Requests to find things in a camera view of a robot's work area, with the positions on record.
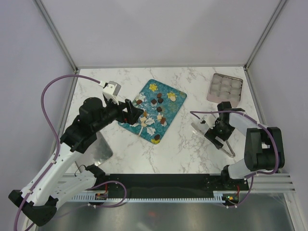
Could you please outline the metal tongs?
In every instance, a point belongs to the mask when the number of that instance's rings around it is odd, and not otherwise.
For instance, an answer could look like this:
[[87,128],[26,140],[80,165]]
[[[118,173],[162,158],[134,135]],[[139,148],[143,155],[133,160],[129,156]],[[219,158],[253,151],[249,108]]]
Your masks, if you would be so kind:
[[228,139],[235,128],[222,121],[215,115],[205,115],[197,122],[192,122],[193,133],[209,140],[218,150],[234,158],[235,152]]

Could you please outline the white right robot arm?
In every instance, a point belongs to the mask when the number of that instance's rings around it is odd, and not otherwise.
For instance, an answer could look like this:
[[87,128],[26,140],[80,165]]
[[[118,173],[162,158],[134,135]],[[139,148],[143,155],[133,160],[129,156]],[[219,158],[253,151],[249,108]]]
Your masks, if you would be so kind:
[[230,102],[217,106],[218,118],[205,133],[205,138],[217,149],[223,148],[234,130],[245,136],[244,157],[235,164],[227,165],[221,171],[222,188],[231,190],[238,179],[255,174],[271,175],[284,167],[285,156],[282,132],[278,127],[267,127],[248,116],[242,108],[232,108]]

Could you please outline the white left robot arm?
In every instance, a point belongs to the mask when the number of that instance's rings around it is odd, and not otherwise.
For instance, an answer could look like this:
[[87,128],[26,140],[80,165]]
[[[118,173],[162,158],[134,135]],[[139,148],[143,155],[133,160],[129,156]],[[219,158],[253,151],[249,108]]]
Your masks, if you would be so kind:
[[12,190],[9,199],[33,224],[41,227],[47,224],[57,210],[74,195],[87,189],[100,190],[105,185],[105,172],[95,164],[63,186],[59,179],[68,168],[97,140],[97,133],[118,121],[134,125],[144,110],[135,107],[126,99],[114,103],[97,97],[87,98],[79,108],[79,114],[57,140],[56,152],[35,178],[22,190]]

